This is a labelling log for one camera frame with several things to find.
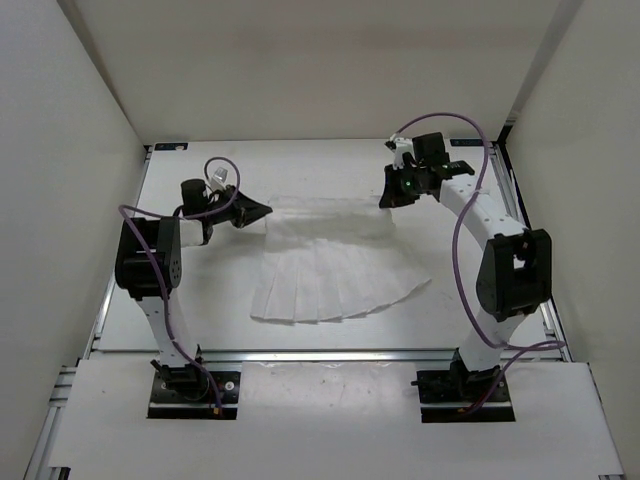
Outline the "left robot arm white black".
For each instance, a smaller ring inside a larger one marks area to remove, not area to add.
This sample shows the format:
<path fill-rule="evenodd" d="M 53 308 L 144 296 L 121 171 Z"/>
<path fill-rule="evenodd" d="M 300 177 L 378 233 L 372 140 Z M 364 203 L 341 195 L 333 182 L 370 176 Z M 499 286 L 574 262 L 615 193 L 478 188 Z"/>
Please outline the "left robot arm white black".
<path fill-rule="evenodd" d="M 219 393 L 202 364 L 201 349 L 192 341 L 181 312 L 178 287 L 182 250 L 205 246 L 214 227 L 230 223 L 241 229 L 272 213 L 232 185 L 202 179 L 181 184 L 182 202 L 172 216 L 140 211 L 134 218 L 123 206 L 123 225 L 115 262 L 115 280 L 143 311 L 158 347 L 152 362 L 166 387 L 198 401 Z"/>

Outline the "white pleated skirt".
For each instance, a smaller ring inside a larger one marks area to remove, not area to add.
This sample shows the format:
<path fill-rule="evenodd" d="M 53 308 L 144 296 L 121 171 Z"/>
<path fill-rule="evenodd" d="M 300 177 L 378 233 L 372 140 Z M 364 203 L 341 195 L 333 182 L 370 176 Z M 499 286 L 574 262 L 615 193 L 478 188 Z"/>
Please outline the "white pleated skirt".
<path fill-rule="evenodd" d="M 255 320 L 318 323 L 362 317 L 431 281 L 392 214 L 365 198 L 274 196 L 265 221 Z"/>

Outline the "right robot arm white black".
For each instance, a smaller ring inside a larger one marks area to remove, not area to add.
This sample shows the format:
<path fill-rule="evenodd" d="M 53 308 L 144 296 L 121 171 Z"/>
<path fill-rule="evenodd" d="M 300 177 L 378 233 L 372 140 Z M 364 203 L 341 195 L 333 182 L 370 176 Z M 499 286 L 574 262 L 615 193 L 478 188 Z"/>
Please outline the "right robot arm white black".
<path fill-rule="evenodd" d="M 430 170 L 387 165 L 384 174 L 381 208 L 412 205 L 430 195 L 456 217 L 452 241 L 467 230 L 482 249 L 475 283 L 478 310 L 472 310 L 463 289 L 458 291 L 472 330 L 450 364 L 445 384 L 452 393 L 464 400 L 487 394 L 500 376 L 504 351 L 520 356 L 554 349 L 552 341 L 511 342 L 515 330 L 551 296 L 550 235 L 505 214 L 463 161 Z"/>

